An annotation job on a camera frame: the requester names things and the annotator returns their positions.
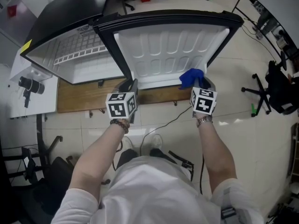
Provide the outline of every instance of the beaded bracelet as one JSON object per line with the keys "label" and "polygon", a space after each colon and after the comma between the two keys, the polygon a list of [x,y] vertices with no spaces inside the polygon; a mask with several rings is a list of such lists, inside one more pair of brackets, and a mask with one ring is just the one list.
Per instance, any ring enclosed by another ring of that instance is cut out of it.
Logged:
{"label": "beaded bracelet", "polygon": [[111,120],[110,124],[119,125],[119,126],[121,126],[125,130],[125,133],[129,133],[130,124],[126,120],[124,120],[124,121],[125,121],[125,123],[127,125],[123,124],[123,122],[121,122],[119,119],[113,119],[113,120]]}

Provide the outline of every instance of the yellow label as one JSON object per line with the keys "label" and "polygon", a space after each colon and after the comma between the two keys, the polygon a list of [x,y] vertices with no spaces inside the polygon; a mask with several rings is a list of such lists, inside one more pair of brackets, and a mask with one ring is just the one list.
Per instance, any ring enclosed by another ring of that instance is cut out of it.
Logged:
{"label": "yellow label", "polygon": [[30,46],[31,41],[32,41],[32,39],[31,39],[29,42],[27,42],[27,43],[22,47],[22,49],[21,49],[21,53],[22,53],[23,51],[25,51],[25,50]]}

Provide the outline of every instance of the white t-shirt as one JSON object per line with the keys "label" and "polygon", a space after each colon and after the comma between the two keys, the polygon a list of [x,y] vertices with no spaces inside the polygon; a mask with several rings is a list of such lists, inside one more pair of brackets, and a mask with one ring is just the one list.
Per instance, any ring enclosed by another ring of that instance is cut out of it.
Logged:
{"label": "white t-shirt", "polygon": [[84,190],[67,190],[52,224],[263,224],[238,180],[222,182],[207,200],[187,173],[162,158],[134,158],[116,171],[100,205]]}

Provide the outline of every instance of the blue cloth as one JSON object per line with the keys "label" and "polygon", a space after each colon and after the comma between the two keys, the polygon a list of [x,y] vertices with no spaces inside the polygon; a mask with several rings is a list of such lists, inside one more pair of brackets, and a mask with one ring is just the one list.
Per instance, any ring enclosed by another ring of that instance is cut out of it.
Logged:
{"label": "blue cloth", "polygon": [[202,70],[191,68],[179,77],[182,82],[182,86],[179,89],[181,90],[193,86],[196,78],[199,79],[199,85],[202,86],[201,79],[204,77],[204,75],[205,74]]}

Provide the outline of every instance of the floor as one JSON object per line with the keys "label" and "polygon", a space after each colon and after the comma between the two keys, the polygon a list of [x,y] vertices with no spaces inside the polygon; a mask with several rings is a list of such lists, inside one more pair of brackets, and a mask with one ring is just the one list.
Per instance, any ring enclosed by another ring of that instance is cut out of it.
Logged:
{"label": "floor", "polygon": [[[231,11],[237,0],[152,0],[141,3],[130,1],[135,6],[134,12],[158,9],[197,9],[214,12]],[[242,11],[257,21],[258,13],[249,0],[241,0]],[[253,33],[249,21],[245,20],[247,34]],[[265,39],[261,42],[269,49],[275,59],[278,56]],[[214,82],[218,92],[217,106],[213,114],[214,125],[221,139],[233,154],[237,176],[246,190],[257,202],[264,216],[270,211],[285,189],[287,168],[290,155],[291,126],[298,122],[297,113],[283,116],[275,111],[270,115],[261,110],[260,114],[251,117],[251,103],[257,106],[254,95],[242,93],[241,87],[257,89],[256,80],[251,75],[257,73],[266,85],[264,76],[267,64],[273,59],[271,54],[258,42],[249,38],[239,29],[224,50],[208,68],[207,77]],[[143,137],[153,129],[175,119],[189,107],[188,101],[173,103],[141,105],[135,116],[135,123],[128,136],[136,149]],[[86,112],[47,114],[43,123],[43,137],[49,146],[57,135],[64,140],[54,149],[51,158],[66,158],[69,155],[80,156],[109,125],[107,113],[94,110],[92,118]],[[199,190],[199,176],[202,164],[202,151],[199,134],[192,118],[191,111],[185,112],[178,120],[161,128],[145,139],[149,144],[154,134],[162,136],[163,151],[169,150],[179,154],[195,164],[193,183]],[[112,167],[106,178],[112,178]],[[206,169],[203,174],[203,193],[211,196],[209,178]]]}

